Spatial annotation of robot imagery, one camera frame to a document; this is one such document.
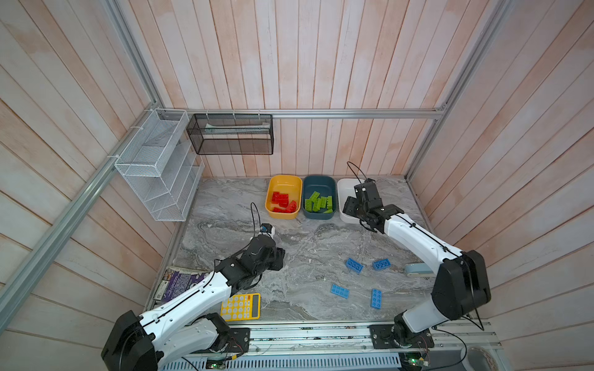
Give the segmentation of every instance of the blue lego brick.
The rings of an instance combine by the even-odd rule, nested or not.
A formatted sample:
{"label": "blue lego brick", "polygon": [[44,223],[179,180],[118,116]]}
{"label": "blue lego brick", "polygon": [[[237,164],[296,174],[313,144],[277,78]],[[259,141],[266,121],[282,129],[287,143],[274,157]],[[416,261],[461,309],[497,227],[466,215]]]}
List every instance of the blue lego brick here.
{"label": "blue lego brick", "polygon": [[381,291],[373,289],[371,293],[371,307],[381,309]]}
{"label": "blue lego brick", "polygon": [[363,270],[363,265],[357,263],[351,258],[349,258],[349,260],[347,260],[345,264],[347,268],[354,270],[355,272],[357,272],[357,274],[361,273],[361,271]]}
{"label": "blue lego brick", "polygon": [[376,271],[381,271],[382,269],[386,269],[391,266],[390,261],[388,259],[378,260],[377,262],[373,262],[373,267]]}
{"label": "blue lego brick", "polygon": [[344,287],[340,287],[340,286],[336,286],[336,285],[332,285],[332,293],[336,294],[338,296],[342,296],[345,299],[349,298],[349,289],[348,288],[344,288]]}

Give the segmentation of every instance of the wooden wall panel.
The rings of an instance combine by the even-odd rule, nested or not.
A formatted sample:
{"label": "wooden wall panel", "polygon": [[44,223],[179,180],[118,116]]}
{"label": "wooden wall panel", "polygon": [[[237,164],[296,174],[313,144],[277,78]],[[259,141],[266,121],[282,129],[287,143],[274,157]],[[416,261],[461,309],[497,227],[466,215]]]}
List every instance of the wooden wall panel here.
{"label": "wooden wall panel", "polygon": [[[372,109],[441,105],[496,0],[191,2],[120,0],[167,107]],[[401,175],[431,123],[284,119],[272,156],[206,159],[215,177]]]}
{"label": "wooden wall panel", "polygon": [[[0,39],[4,286],[150,99],[102,1],[2,1]],[[172,230],[116,177],[0,336],[2,365],[105,369],[99,351],[142,311]]]}
{"label": "wooden wall panel", "polygon": [[437,235],[485,258],[480,312],[517,370],[594,362],[593,21],[592,0],[518,2],[411,180]]}

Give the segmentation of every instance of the yellow calculator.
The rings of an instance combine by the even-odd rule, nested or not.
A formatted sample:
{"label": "yellow calculator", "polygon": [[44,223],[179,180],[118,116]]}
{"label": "yellow calculator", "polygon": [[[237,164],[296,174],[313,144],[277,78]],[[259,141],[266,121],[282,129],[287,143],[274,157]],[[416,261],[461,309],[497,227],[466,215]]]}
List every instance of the yellow calculator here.
{"label": "yellow calculator", "polygon": [[221,317],[226,321],[260,318],[260,294],[233,295],[221,304]]}

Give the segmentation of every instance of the teal bin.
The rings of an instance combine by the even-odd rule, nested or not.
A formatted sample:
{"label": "teal bin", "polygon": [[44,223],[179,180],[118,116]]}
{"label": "teal bin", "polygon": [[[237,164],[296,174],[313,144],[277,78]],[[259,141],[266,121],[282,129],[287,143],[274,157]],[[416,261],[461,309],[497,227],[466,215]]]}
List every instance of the teal bin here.
{"label": "teal bin", "polygon": [[[321,213],[311,213],[305,210],[305,200],[310,198],[314,192],[319,192],[320,196],[332,196],[332,213],[324,214],[326,208],[320,209]],[[317,220],[332,219],[338,208],[338,194],[336,193],[336,182],[330,176],[310,175],[303,180],[303,196],[301,197],[301,210],[306,218]]]}

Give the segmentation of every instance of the white bin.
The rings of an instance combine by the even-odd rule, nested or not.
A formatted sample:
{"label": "white bin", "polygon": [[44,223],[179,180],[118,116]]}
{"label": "white bin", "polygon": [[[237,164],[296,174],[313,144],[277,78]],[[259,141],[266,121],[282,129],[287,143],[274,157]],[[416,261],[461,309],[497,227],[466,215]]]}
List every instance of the white bin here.
{"label": "white bin", "polygon": [[359,180],[351,178],[340,179],[336,182],[336,188],[338,190],[338,211],[340,213],[340,219],[345,223],[359,224],[358,218],[351,217],[342,212],[342,209],[345,207],[346,198],[348,196],[355,197],[354,187],[357,184],[359,184]]}

